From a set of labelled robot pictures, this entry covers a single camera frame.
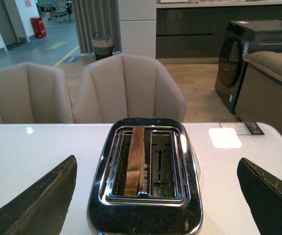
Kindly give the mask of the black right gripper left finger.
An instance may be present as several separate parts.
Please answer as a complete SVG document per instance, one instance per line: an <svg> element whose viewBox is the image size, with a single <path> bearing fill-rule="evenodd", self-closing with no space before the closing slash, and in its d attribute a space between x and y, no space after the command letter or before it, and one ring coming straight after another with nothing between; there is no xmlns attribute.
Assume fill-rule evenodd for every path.
<svg viewBox="0 0 282 235"><path fill-rule="evenodd" d="M58 235L76 186L71 155L0 208L0 235Z"/></svg>

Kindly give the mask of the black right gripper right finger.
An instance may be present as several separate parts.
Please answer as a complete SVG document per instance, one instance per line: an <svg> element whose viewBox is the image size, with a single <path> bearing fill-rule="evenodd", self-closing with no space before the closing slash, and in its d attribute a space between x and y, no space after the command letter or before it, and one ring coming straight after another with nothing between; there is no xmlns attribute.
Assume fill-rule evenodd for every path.
<svg viewBox="0 0 282 235"><path fill-rule="evenodd" d="M262 235L282 235L282 180L246 158L237 167L243 196Z"/></svg>

